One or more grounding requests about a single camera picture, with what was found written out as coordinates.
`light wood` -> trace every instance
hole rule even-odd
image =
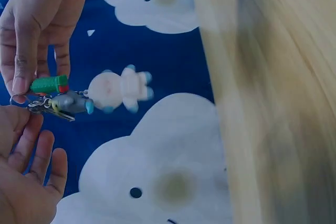
[[[195,0],[235,224],[336,223],[336,0]]]

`hand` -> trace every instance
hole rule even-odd
[[[69,39],[84,2],[9,0],[0,17],[0,71],[10,95],[26,93],[35,76],[49,75],[48,45],[55,49],[57,75],[70,74]]]
[[[42,122],[41,115],[32,115],[24,108],[0,106],[1,224],[49,224],[56,214],[67,180],[67,156],[62,149],[54,150],[50,179],[43,186],[54,144],[50,131],[41,132],[30,171],[22,174]]]

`black dot eye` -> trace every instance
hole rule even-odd
[[[142,196],[142,190],[140,188],[133,187],[130,190],[130,195],[134,199],[139,199]]]

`cloud mouth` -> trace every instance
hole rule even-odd
[[[176,222],[176,221],[173,221],[172,219],[168,219],[167,222],[170,222],[170,223],[172,223],[172,224],[177,224],[177,222]]]

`white teddy bear charm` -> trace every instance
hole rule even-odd
[[[91,81],[86,97],[94,102],[94,106],[105,113],[112,113],[121,103],[136,113],[138,101],[152,99],[154,92],[147,87],[152,75],[149,72],[135,71],[134,65],[127,66],[121,76],[111,70],[105,70]]]

